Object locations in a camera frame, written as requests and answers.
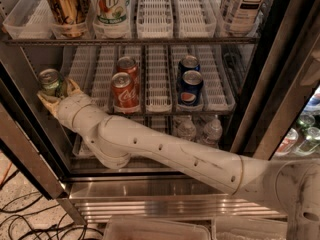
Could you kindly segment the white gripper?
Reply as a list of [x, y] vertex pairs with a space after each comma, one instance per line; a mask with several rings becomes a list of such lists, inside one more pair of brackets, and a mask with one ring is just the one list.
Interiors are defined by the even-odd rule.
[[109, 123], [112, 117], [93, 104], [88, 95], [81, 93], [73, 79], [64, 79], [62, 94], [67, 97], [62, 101], [43, 91], [39, 91], [37, 97], [53, 117], [83, 139], [94, 138], [95, 134], [107, 136], [111, 133]]

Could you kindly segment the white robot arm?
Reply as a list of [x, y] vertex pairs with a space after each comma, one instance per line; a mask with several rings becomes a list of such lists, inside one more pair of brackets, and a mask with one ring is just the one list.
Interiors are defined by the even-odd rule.
[[318, 161], [254, 159], [160, 133], [105, 113], [71, 79], [62, 96], [43, 90], [37, 96], [104, 166], [122, 168], [132, 155], [149, 158], [226, 194], [285, 213], [287, 240], [320, 240]]

